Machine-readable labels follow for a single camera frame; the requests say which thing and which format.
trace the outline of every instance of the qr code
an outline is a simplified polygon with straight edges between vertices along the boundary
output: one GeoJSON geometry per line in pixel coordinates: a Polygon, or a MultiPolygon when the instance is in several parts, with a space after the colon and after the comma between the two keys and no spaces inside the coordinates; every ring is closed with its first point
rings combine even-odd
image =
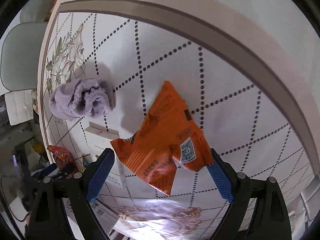
{"type": "Polygon", "coordinates": [[[188,163],[196,158],[195,149],[192,141],[188,138],[183,144],[181,144],[181,158],[180,163],[188,163]]]}
{"type": "Polygon", "coordinates": [[[99,210],[97,211],[97,214],[98,214],[99,216],[102,216],[102,215],[104,214],[104,212],[103,212],[101,209],[99,209],[99,210]]]}

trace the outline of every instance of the rolled towel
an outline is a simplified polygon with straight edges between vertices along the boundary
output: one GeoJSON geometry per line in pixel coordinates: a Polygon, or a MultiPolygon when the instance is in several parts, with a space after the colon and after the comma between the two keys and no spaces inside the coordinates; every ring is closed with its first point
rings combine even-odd
{"type": "Polygon", "coordinates": [[[51,113],[61,119],[82,116],[101,117],[115,107],[113,90],[99,78],[77,78],[61,84],[50,96],[51,113]]]}

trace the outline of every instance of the white quilted cushion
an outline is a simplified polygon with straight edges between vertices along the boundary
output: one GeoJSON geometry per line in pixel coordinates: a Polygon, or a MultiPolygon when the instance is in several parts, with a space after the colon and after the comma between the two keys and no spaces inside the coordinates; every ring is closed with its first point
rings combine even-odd
{"type": "Polygon", "coordinates": [[[33,119],[31,92],[32,90],[21,90],[4,95],[10,125],[33,119]]]}

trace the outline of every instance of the brown border stripe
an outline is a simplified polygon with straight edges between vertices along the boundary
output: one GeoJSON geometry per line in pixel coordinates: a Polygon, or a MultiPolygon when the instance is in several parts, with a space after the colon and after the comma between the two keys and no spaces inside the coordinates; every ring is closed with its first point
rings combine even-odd
{"type": "Polygon", "coordinates": [[[95,12],[140,20],[194,41],[223,58],[252,80],[279,108],[302,142],[314,173],[318,173],[316,146],[298,103],[262,60],[226,33],[189,14],[137,0],[76,0],[61,4],[59,12],[95,12]]]}

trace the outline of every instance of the cardboard box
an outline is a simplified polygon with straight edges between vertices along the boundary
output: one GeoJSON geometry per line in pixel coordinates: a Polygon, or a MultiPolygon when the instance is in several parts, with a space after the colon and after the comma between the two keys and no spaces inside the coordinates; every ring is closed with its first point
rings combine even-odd
{"type": "MultiPolygon", "coordinates": [[[[87,138],[91,158],[94,162],[101,155],[105,148],[111,148],[114,151],[110,141],[118,139],[119,135],[107,131],[102,131],[91,126],[87,127],[84,132],[87,138]]],[[[126,179],[124,174],[124,165],[118,159],[116,153],[115,163],[112,166],[106,182],[125,189],[126,179]]]]}

